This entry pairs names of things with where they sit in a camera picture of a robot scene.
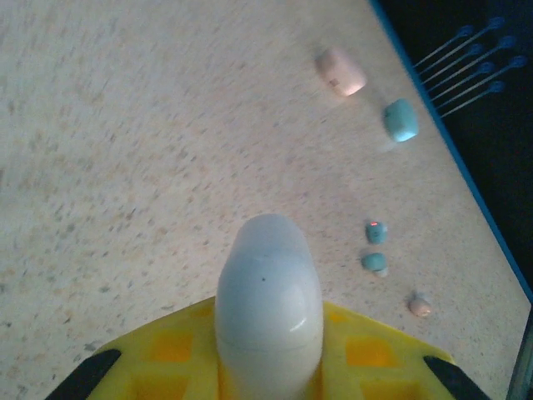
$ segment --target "table surface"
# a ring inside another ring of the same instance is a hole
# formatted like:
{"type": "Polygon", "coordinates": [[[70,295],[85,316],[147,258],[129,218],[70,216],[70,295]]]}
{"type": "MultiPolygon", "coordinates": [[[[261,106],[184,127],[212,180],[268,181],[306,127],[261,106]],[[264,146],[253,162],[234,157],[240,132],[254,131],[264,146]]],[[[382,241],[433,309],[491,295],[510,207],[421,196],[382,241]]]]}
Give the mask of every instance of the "table surface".
{"type": "Polygon", "coordinates": [[[504,398],[530,304],[364,0],[0,5],[0,393],[43,398],[105,342],[215,292],[237,229],[283,213],[324,298],[450,352],[504,398]],[[369,83],[336,97],[337,45],[369,83]],[[407,98],[418,137],[382,109],[407,98]],[[367,218],[387,278],[361,268],[367,218]],[[435,312],[412,316],[426,293],[435,312]]]}

